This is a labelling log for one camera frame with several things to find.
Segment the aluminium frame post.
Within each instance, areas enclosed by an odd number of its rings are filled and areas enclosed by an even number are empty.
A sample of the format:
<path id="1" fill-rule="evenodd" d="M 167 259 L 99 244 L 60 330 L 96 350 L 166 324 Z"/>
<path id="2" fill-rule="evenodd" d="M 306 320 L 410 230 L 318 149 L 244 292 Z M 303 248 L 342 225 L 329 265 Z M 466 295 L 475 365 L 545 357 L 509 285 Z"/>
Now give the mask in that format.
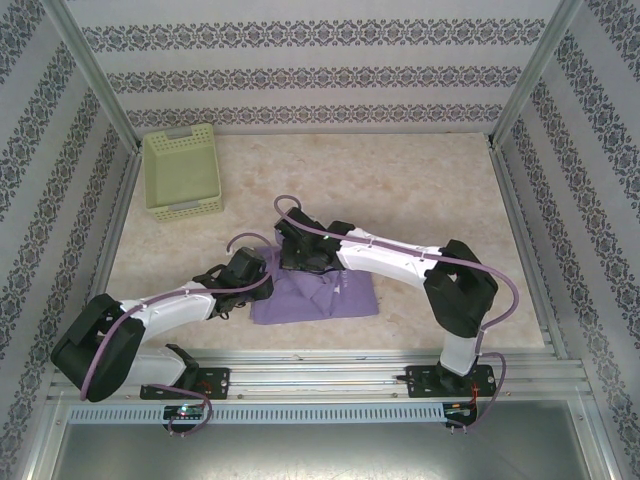
<path id="1" fill-rule="evenodd" d="M 140 144 L 125 110 L 99 62 L 97 61 L 80 26 L 74 19 L 66 0 L 40 0 L 57 32 L 74 57 L 85 80 L 95 93 L 111 124 L 115 127 L 120 139 L 130 148 Z"/>
<path id="2" fill-rule="evenodd" d="M 566 34 L 582 5 L 583 0 L 559 1 L 495 127 L 489 135 L 489 145 L 493 149 L 496 149 L 498 145 L 504 142 L 531 92 L 541 78 L 554 50 Z"/>

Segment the aluminium mounting rail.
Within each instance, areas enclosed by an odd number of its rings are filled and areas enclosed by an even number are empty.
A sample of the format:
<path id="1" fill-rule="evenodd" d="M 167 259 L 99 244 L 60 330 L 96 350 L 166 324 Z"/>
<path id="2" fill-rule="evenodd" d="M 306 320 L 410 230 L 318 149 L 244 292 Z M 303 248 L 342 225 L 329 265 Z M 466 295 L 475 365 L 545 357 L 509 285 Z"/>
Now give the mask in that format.
<path id="1" fill-rule="evenodd" d="M 373 402 L 404 400 L 407 387 L 396 377 L 409 365 L 437 361 L 431 350 L 274 350 L 196 349 L 203 367 L 230 370 L 230 402 Z M 506 377 L 501 400 L 567 399 L 592 388 L 580 360 L 560 360 L 552 349 L 504 353 Z"/>

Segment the grey metal shelf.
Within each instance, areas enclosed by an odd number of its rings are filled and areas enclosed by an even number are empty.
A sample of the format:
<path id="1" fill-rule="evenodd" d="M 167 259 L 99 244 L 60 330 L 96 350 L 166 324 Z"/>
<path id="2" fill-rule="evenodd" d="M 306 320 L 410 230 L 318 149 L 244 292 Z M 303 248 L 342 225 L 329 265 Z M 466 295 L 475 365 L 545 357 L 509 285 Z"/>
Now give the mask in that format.
<path id="1" fill-rule="evenodd" d="M 68 425 L 22 480 L 617 480 L 570 429 L 435 425 Z"/>

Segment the aluminium side rail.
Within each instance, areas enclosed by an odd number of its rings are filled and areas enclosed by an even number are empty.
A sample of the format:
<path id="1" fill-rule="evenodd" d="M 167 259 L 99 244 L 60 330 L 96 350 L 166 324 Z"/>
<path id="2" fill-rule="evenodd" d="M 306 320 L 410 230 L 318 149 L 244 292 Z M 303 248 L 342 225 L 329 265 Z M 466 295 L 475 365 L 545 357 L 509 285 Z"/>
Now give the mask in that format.
<path id="1" fill-rule="evenodd" d="M 90 277 L 83 305 L 86 305 L 95 296 L 106 292 L 141 165 L 142 147 L 139 146 L 130 154 L 126 169 L 122 172 L 117 196 L 110 210 L 108 224 L 106 225 L 107 229 L 101 239 L 97 264 Z"/>
<path id="2" fill-rule="evenodd" d="M 529 296 L 536 313 L 540 330 L 543 333 L 543 338 L 546 343 L 551 344 L 553 352 L 558 359 L 568 360 L 570 355 L 564 345 L 552 303 L 549 300 L 544 280 L 538 269 L 533 245 L 528 236 L 525 218 L 520 209 L 506 164 L 501 153 L 494 147 L 490 146 L 488 152 L 514 236 L 516 249 L 527 282 Z"/>

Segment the green plastic basket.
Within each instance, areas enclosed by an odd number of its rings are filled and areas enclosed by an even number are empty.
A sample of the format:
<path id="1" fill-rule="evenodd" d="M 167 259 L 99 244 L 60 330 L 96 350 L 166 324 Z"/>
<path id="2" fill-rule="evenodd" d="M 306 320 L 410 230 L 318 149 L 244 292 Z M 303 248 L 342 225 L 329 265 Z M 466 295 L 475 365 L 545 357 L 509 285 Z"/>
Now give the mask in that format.
<path id="1" fill-rule="evenodd" d="M 145 207 L 157 222 L 224 210 L 211 124 L 148 133 L 142 154 Z"/>

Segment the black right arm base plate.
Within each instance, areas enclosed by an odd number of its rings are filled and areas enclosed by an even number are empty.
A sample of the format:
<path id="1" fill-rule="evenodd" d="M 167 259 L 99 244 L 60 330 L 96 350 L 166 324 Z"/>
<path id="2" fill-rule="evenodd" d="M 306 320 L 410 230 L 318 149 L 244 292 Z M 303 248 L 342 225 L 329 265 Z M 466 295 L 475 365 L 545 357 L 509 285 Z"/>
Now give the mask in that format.
<path id="1" fill-rule="evenodd" d="M 407 385 L 410 398 L 488 398 L 494 395 L 497 380 L 490 365 L 474 365 L 465 376 L 459 376 L 437 365 L 407 366 L 397 380 Z"/>

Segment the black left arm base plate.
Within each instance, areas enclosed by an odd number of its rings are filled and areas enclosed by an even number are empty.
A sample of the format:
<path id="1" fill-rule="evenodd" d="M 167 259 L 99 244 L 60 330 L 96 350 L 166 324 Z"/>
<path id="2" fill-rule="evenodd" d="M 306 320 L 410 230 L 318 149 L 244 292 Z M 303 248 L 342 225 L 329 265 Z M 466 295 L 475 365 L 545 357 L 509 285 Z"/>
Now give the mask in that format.
<path id="1" fill-rule="evenodd" d="M 165 399 L 196 399 L 207 397 L 210 400 L 225 400 L 230 385 L 230 370 L 228 368 L 199 368 L 185 371 L 179 379 L 170 384 L 173 390 L 143 385 L 139 396 L 142 400 Z"/>

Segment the purple t-shirt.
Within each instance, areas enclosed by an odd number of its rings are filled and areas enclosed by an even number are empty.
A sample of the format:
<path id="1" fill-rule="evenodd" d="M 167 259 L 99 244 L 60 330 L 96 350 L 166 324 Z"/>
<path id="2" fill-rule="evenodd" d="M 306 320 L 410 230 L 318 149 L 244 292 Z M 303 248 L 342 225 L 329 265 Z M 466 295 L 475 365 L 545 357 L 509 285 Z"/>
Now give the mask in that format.
<path id="1" fill-rule="evenodd" d="M 371 274 L 330 271 L 321 275 L 279 269 L 274 290 L 251 306 L 250 319 L 258 325 L 277 325 L 327 319 L 375 316 L 378 299 Z"/>

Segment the circuit board with green light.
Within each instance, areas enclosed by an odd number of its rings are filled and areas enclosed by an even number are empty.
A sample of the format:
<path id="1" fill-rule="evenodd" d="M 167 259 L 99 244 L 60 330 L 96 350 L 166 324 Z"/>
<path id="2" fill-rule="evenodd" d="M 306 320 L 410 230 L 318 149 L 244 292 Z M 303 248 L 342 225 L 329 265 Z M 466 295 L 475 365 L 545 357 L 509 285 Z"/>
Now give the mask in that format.
<path id="1" fill-rule="evenodd" d="M 163 411 L 165 421 L 201 421 L 205 416 L 205 408 L 202 405 L 182 404 L 177 406 L 166 406 Z"/>

